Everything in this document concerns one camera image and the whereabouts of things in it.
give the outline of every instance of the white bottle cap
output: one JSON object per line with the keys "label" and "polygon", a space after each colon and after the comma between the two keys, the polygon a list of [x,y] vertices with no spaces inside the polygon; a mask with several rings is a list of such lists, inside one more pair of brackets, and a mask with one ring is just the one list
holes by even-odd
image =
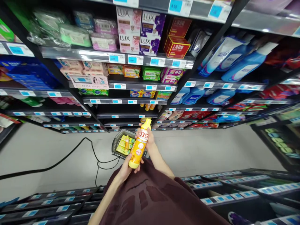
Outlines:
{"label": "white bottle cap", "polygon": [[257,53],[262,55],[269,54],[278,44],[273,42],[268,42],[264,46],[260,47],[258,50],[256,50]]}

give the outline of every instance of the dark red t-shirt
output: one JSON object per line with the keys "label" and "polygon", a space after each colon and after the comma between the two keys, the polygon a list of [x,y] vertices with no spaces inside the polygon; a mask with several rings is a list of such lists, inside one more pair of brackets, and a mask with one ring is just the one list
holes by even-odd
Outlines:
{"label": "dark red t-shirt", "polygon": [[[174,180],[143,158],[141,170],[129,175],[106,209],[100,225],[228,225],[180,178]],[[106,190],[118,173],[111,176]]]}

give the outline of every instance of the gray floor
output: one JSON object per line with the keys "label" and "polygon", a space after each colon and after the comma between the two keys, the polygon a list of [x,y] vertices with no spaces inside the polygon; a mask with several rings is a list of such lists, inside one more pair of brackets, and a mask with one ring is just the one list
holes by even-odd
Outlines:
{"label": "gray floor", "polygon": [[[284,170],[248,125],[217,130],[154,131],[158,148],[176,176],[191,176],[246,168]],[[0,174],[49,167],[67,155],[82,138],[93,141],[98,158],[109,161],[116,133],[59,134],[24,124],[0,153]],[[0,189],[22,195],[93,187],[97,161],[85,140],[64,162],[50,171],[0,181]],[[113,167],[117,162],[102,164]],[[99,170],[97,185],[105,185],[112,170]]]}

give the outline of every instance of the plastic wrapped package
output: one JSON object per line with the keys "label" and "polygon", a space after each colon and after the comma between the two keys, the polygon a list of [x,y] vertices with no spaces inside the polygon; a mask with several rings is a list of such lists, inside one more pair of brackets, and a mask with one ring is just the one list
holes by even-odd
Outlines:
{"label": "plastic wrapped package", "polygon": [[61,39],[71,45],[91,47],[89,32],[86,29],[69,24],[60,24]]}
{"label": "plastic wrapped package", "polygon": [[87,30],[94,30],[94,19],[91,13],[74,11],[74,16],[77,26]]}
{"label": "plastic wrapped package", "polygon": [[116,21],[97,18],[94,19],[96,33],[108,33],[118,35],[118,26]]}
{"label": "plastic wrapped package", "polygon": [[93,49],[97,51],[115,52],[117,50],[118,36],[108,33],[91,34]]}

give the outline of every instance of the yellow bottle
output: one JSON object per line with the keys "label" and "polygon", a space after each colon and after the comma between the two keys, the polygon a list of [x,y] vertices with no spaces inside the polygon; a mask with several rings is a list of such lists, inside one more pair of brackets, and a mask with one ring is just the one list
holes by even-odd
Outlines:
{"label": "yellow bottle", "polygon": [[149,137],[147,128],[151,129],[151,120],[146,119],[146,122],[141,126],[141,136],[138,137],[131,148],[132,157],[129,161],[129,166],[133,169],[136,169],[140,164],[141,158],[144,153],[144,149]]}

